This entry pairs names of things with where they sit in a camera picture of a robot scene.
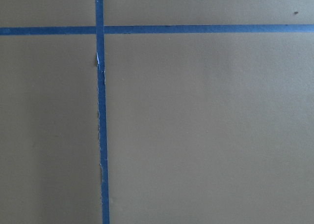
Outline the brown paper table cover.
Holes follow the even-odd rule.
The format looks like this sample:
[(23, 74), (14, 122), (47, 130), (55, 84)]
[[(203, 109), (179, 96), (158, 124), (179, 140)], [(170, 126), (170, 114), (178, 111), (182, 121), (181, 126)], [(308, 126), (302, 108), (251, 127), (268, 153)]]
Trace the brown paper table cover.
[(0, 0), (3, 224), (311, 224), (314, 0)]

